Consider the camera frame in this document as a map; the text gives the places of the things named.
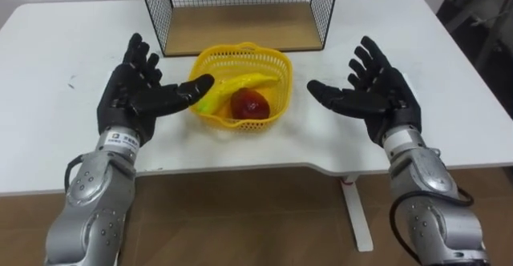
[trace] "yellow basket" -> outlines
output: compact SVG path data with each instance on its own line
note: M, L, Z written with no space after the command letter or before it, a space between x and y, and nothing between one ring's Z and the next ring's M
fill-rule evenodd
M198 112L196 107L190 107L207 125L237 131L261 131L278 119L289 106L292 92L292 63L281 52L259 47L250 42L239 45L219 45L204 50L194 67L189 80L196 79L202 74L210 74L219 83L237 75L261 73L279 78L272 86L253 88L269 102L271 113L268 119L232 119L229 102L214 115Z

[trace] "apple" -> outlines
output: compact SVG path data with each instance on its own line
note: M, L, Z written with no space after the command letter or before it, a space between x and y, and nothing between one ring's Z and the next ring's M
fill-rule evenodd
M233 93L230 107L234 119L267 119L271 113L264 96L248 88Z

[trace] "white label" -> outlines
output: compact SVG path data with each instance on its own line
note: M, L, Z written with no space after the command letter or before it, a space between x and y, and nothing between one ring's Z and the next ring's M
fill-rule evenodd
M124 147L137 154L139 141L134 136L112 131L107 135L104 146Z

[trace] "metal wire basket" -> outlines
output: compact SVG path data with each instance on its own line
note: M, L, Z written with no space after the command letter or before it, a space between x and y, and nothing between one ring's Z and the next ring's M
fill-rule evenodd
M145 0L165 56L254 42L322 50L335 0Z

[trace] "banana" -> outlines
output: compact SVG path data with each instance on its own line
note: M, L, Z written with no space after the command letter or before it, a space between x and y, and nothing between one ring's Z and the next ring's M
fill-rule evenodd
M196 109L202 114L215 113L224 102L226 102L233 93L243 87L258 87L267 82L278 82L279 78L263 75L261 73L251 73L240 75L233 79L216 82L208 93L196 104Z

